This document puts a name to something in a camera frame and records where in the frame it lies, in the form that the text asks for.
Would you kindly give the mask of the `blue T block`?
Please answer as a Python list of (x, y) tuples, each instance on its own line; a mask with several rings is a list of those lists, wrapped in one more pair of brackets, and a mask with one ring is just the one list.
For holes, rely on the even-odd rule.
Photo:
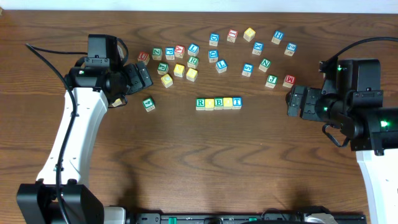
[(243, 101), (241, 97), (233, 97), (233, 110), (240, 110), (243, 105)]

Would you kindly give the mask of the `yellow O block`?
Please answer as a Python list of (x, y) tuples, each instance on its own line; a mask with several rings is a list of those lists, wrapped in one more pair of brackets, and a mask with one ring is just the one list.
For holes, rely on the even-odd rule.
[(205, 99), (205, 110), (212, 111), (215, 109), (215, 99), (214, 98), (206, 98)]

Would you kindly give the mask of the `green B block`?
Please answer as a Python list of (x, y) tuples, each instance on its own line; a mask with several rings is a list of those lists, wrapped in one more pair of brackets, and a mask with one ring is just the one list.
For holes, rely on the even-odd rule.
[(222, 110), (224, 108), (223, 98), (214, 98), (215, 109)]

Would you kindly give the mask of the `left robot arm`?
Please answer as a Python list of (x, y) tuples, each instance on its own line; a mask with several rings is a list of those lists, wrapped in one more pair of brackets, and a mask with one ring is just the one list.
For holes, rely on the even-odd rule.
[(101, 121), (118, 99), (153, 84), (144, 62), (72, 67), (65, 76), (62, 121), (35, 183), (21, 184), (17, 204), (26, 223), (130, 223), (123, 207), (105, 207), (89, 190), (90, 163)]

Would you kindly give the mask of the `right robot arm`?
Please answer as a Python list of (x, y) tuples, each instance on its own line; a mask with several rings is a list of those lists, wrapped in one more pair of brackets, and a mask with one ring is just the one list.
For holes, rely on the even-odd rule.
[(289, 116), (319, 121), (345, 136), (363, 175), (372, 223), (397, 223), (397, 109), (382, 105), (381, 90), (349, 88), (326, 91), (295, 85), (287, 93)]

